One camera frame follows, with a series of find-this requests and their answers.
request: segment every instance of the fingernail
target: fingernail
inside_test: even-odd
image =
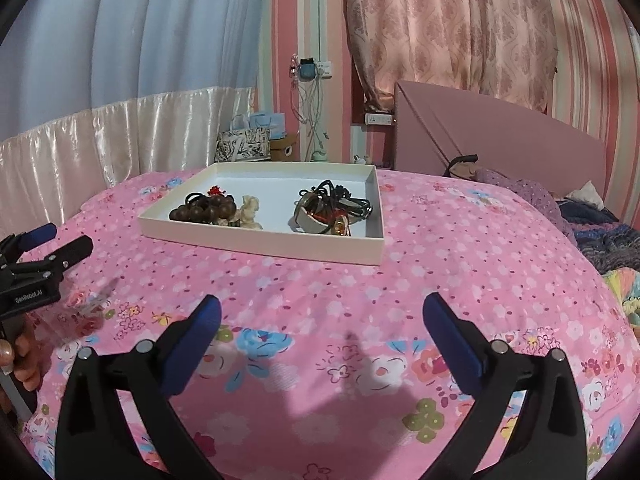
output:
[[[8,365],[14,362],[14,347],[11,343],[0,339],[0,364]]]

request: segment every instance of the pink curtain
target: pink curtain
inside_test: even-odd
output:
[[[367,107],[398,80],[481,92],[543,112],[556,68],[550,0],[346,0]]]

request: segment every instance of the human hand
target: human hand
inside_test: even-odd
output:
[[[32,392],[40,386],[40,346],[36,341],[33,325],[25,319],[24,331],[11,343],[0,339],[0,366],[14,364],[14,375],[24,389]],[[5,413],[11,411],[11,402],[0,388],[0,407]]]

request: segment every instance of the pink floral bedsheet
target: pink floral bedsheet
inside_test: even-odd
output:
[[[78,348],[128,351],[207,293],[222,300],[224,326],[172,403],[229,477],[419,478],[472,405],[422,325],[422,301],[434,290],[488,338],[532,354],[565,349],[584,407],[590,477],[638,416],[640,350],[615,298],[511,192],[381,171],[386,253],[379,267],[363,267],[142,237],[137,214],[191,174],[132,179],[60,228],[56,245],[84,233],[95,249],[69,273],[64,299],[34,315],[51,362],[22,438],[51,475]],[[159,463],[132,400],[123,403],[143,456]],[[483,465],[498,459],[521,403],[514,395]]]

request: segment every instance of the bed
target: bed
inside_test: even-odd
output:
[[[399,171],[441,175],[455,157],[478,154],[482,167],[508,178],[540,182],[560,196],[589,180],[600,194],[605,187],[606,155],[599,140],[504,101],[436,85],[399,82],[396,121],[394,168]],[[622,303],[618,298],[620,309]],[[640,466],[635,453],[639,442],[640,423],[635,423],[597,478],[631,475]]]
[[[191,174],[150,173],[100,193],[52,242],[84,233],[95,249],[65,280],[63,300],[34,314],[48,371],[21,439],[50,474],[79,347],[108,353],[156,339],[207,293],[222,300],[224,326],[173,405],[228,478],[419,478],[471,406],[420,319],[434,290],[488,338],[517,351],[566,350],[584,404],[590,477],[638,416],[640,349],[617,301],[513,193],[382,171],[385,258],[363,267],[142,237],[137,214]],[[145,459],[159,465],[132,400],[122,402]],[[521,402],[514,395],[483,465],[498,459]],[[268,452],[267,439],[278,443]]]

